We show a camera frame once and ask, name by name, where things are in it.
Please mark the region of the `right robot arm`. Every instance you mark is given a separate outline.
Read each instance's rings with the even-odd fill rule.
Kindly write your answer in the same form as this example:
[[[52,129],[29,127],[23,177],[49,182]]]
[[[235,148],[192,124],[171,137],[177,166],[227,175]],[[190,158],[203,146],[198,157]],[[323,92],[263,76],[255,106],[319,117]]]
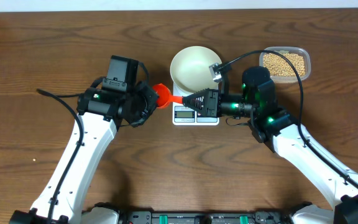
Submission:
[[[293,164],[325,197],[331,210],[304,203],[292,212],[292,223],[358,223],[358,173],[317,142],[307,129],[277,103],[275,84],[264,67],[242,75],[242,94],[205,89],[182,99],[205,117],[245,117],[253,136]]]

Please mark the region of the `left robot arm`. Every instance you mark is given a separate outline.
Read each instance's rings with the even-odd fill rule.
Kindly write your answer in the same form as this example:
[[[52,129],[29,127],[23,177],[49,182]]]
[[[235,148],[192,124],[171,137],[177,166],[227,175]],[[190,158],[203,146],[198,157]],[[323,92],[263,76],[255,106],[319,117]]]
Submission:
[[[10,223],[80,223],[96,168],[121,122],[143,125],[158,95],[141,81],[129,88],[91,85],[77,97],[77,108],[69,110],[75,125],[51,179],[30,210],[14,211]]]

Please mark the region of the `red plastic scoop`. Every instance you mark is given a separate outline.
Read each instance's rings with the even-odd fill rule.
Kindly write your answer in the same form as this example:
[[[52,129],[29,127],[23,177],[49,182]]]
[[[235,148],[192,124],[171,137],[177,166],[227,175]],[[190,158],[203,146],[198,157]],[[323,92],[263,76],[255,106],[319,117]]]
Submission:
[[[162,83],[156,84],[152,87],[152,89],[158,95],[157,99],[157,108],[164,109],[169,106],[171,103],[183,103],[182,96],[172,95],[171,91]]]

